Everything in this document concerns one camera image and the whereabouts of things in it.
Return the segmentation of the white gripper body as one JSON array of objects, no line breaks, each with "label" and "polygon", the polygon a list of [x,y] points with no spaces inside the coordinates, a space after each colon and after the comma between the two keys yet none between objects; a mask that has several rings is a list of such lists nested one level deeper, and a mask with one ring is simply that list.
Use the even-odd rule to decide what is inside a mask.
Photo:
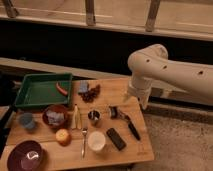
[{"label": "white gripper body", "polygon": [[127,87],[127,94],[139,99],[141,107],[146,109],[151,94],[152,80],[144,77],[131,77]]}]

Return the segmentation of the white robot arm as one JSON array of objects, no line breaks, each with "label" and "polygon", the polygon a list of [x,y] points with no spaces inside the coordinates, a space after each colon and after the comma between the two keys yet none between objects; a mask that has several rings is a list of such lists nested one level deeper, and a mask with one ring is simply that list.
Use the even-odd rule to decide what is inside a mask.
[{"label": "white robot arm", "polygon": [[133,52],[128,58],[128,67],[132,76],[127,94],[137,97],[143,109],[148,105],[153,79],[197,95],[213,105],[213,65],[169,60],[167,49],[154,44]]}]

